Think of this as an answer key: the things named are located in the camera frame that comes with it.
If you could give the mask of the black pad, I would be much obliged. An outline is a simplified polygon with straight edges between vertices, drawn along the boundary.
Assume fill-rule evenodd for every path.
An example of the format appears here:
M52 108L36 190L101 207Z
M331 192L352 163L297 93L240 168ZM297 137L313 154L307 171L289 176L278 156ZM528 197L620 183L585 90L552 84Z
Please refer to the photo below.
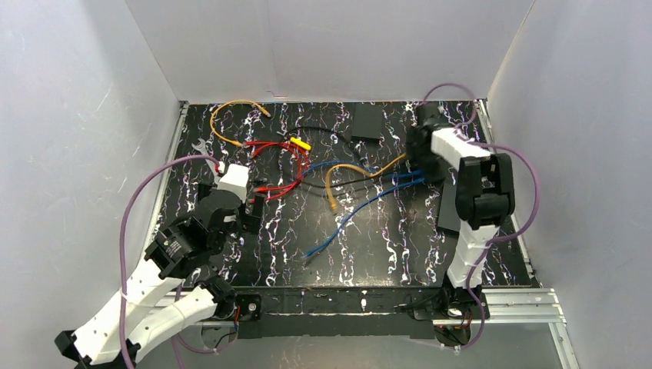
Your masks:
M437 229L458 233L461 220L457 215L455 195L457 187L450 181L445 181L441 191L441 202L437 215Z

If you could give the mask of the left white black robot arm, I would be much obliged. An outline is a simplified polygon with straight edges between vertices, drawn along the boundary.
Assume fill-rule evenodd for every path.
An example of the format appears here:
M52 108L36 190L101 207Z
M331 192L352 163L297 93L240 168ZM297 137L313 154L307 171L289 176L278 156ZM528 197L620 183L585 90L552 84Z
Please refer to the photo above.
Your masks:
M200 187L195 208L168 223L118 291L86 324L54 339L63 357L78 368L133 368L153 348L191 324L230 314L236 292L218 274L197 280L193 289L156 311L172 289L209 264L232 238L257 234L265 199L240 197L217 185Z

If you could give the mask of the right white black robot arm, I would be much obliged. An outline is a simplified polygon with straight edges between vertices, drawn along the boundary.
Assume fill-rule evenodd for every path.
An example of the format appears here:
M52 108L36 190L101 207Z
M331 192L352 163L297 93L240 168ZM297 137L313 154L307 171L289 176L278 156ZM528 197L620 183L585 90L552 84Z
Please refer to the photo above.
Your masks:
M481 292L481 269L491 239L515 208L512 161L461 137L436 103L418 105L407 130L406 154L428 184L457 172L454 196L460 219L456 251L440 292L445 307L473 304Z

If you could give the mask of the black box at back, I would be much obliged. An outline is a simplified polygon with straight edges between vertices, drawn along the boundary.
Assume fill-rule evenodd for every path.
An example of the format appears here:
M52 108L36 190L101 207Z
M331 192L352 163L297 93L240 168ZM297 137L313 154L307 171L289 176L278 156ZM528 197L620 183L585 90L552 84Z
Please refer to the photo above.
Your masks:
M354 103L351 139L359 141L379 141L383 126L383 108L377 104Z

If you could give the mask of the silver open-end wrench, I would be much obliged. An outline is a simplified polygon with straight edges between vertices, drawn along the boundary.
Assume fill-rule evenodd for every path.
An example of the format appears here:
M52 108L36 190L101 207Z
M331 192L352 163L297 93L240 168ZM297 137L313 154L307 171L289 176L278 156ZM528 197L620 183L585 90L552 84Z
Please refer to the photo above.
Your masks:
M197 143L194 143L191 145L194 150L196 150L199 154L209 156L208 150L207 150L207 144L206 140L199 138ZM213 176L213 182L217 184L219 182L220 176L219 176L219 166L216 165L211 159L206 159L205 160L208 167L210 168L210 171Z

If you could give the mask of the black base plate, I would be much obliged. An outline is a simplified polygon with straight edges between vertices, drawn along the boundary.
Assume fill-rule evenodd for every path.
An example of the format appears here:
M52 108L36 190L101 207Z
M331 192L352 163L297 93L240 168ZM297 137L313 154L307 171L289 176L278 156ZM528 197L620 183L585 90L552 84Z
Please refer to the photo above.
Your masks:
M235 293L242 339L408 336L458 344L490 316L467 292L436 287L237 287Z

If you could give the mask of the aluminium front rail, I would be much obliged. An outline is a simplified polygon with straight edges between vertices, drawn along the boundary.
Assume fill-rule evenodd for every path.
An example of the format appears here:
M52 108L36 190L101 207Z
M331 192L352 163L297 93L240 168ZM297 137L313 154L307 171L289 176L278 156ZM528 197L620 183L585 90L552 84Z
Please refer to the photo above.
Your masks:
M486 326L489 324L547 324L550 328L554 346L562 368L580 368L571 340L567 333L566 317L553 288L487 288L483 290L488 309ZM172 304L175 293L167 293L151 307L148 315ZM390 313L308 313L315 317L323 316L385 316Z

